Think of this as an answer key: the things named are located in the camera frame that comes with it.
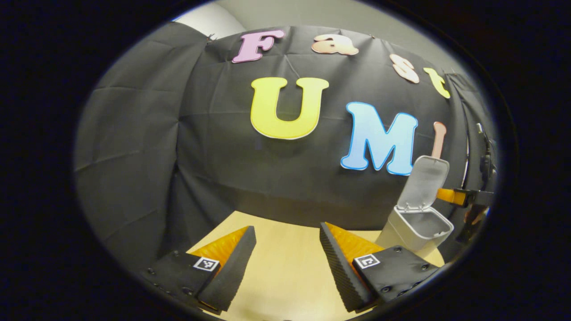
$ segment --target open lid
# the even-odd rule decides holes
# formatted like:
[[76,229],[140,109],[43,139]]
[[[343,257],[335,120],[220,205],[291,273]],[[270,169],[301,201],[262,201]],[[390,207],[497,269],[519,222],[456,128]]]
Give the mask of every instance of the open lid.
[[423,210],[432,205],[438,189],[442,187],[450,164],[430,156],[418,157],[400,194],[397,208]]

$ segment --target yellow letter u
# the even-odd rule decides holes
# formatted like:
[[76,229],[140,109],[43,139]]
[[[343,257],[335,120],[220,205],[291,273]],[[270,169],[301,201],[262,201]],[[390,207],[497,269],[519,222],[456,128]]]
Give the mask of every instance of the yellow letter u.
[[266,77],[252,82],[254,99],[250,120],[260,134],[271,138],[298,139],[315,129],[321,110],[321,92],[329,87],[329,82],[319,78],[300,78],[296,83],[303,89],[301,112],[296,120],[287,122],[276,114],[280,89],[287,85],[287,80]]

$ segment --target light wood tabletop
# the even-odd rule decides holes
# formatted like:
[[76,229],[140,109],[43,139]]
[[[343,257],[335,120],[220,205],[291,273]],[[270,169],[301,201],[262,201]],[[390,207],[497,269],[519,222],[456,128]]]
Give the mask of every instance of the light wood tabletop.
[[[244,226],[254,226],[256,246],[230,308],[212,315],[227,321],[342,321],[358,315],[343,306],[316,227],[235,211],[187,252]],[[381,233],[351,232],[371,242]],[[438,249],[423,258],[444,265]]]

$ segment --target white trash can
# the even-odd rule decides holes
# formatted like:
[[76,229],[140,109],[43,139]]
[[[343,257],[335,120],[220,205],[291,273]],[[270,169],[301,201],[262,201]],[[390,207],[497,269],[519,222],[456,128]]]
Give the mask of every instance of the white trash can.
[[376,244],[384,248],[400,245],[424,256],[446,240],[454,225],[431,206],[449,168],[442,159],[430,156],[416,159]]

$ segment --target blue letter m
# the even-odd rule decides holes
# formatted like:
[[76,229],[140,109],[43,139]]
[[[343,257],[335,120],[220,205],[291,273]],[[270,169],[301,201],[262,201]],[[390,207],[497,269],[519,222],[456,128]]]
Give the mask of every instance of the blue letter m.
[[347,111],[353,115],[353,135],[349,155],[341,158],[341,166],[351,170],[367,168],[369,162],[365,159],[365,148],[368,146],[375,170],[381,169],[394,150],[387,171],[396,175],[410,175],[412,142],[418,120],[409,114],[398,113],[385,132],[375,107],[367,103],[351,102],[347,104]]

